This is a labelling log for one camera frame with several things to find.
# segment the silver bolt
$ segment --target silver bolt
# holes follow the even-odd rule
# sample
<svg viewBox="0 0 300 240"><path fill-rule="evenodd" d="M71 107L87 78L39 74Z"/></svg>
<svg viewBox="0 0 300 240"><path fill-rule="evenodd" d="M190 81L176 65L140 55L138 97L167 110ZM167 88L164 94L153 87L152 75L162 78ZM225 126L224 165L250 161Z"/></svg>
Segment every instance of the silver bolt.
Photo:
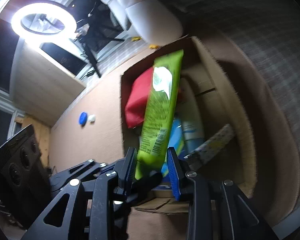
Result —
<svg viewBox="0 0 300 240"><path fill-rule="evenodd" d="M115 171L107 171L106 175L108 177L114 177L117 173Z"/></svg>
<svg viewBox="0 0 300 240"><path fill-rule="evenodd" d="M223 183L224 183L226 186L232 186L232 185L233 185L233 181L230 180L230 179L226 179Z"/></svg>
<svg viewBox="0 0 300 240"><path fill-rule="evenodd" d="M71 179L70 185L71 186L77 186L80 183L80 180L78 179Z"/></svg>
<svg viewBox="0 0 300 240"><path fill-rule="evenodd" d="M187 171L186 175L190 178L194 178L195 176L197 176L197 173L195 171Z"/></svg>

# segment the blue bottle cap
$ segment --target blue bottle cap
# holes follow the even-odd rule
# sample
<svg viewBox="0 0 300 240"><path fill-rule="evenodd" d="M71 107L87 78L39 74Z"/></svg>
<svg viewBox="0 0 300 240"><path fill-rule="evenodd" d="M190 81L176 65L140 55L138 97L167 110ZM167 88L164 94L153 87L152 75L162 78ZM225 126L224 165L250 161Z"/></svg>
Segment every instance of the blue bottle cap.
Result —
<svg viewBox="0 0 300 240"><path fill-rule="evenodd" d="M88 114L86 112L82 112L79 117L79 124L84 126L87 122Z"/></svg>

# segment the open box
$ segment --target open box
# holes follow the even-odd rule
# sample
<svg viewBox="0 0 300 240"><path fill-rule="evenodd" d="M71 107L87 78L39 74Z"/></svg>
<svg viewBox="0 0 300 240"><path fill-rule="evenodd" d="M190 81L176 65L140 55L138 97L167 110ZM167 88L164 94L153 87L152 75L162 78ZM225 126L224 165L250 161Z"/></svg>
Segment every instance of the open box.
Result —
<svg viewBox="0 0 300 240"><path fill-rule="evenodd" d="M122 136L125 152L128 147L138 149L138 136L128 129L124 108L134 80L150 68L154 59L183 49L181 77L189 82L201 113L205 138L209 139L225 124L235 130L236 137L225 150L197 172L207 179L233 180L248 197L252 196L257 180L256 158L252 130L243 106L231 82L213 59L212 55L196 37L184 37L161 47L127 69L121 77ZM166 195L152 193L139 210L158 213L188 212L187 203L176 202Z"/></svg>

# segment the green plastic tube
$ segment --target green plastic tube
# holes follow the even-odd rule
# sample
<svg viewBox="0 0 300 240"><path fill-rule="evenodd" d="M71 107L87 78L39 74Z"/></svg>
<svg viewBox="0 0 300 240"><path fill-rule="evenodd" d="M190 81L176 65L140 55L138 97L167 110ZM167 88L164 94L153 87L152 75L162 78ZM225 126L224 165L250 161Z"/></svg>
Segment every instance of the green plastic tube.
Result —
<svg viewBox="0 0 300 240"><path fill-rule="evenodd" d="M161 171L176 108L183 50L154 60L154 73L147 101L141 142L137 155L136 179L150 171Z"/></svg>

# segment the glowing white ring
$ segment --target glowing white ring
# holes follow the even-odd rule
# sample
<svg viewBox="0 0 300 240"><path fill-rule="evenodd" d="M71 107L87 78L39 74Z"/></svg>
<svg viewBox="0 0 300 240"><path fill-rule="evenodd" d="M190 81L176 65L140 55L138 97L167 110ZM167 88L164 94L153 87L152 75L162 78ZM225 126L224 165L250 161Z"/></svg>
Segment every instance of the glowing white ring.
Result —
<svg viewBox="0 0 300 240"><path fill-rule="evenodd" d="M60 20L65 28L58 33L50 35L32 33L21 25L21 19L29 14L47 14L49 17ZM13 31L26 41L39 41L40 43L72 38L77 29L77 23L69 12L55 4L45 2L33 3L22 7L12 17L11 26Z"/></svg>

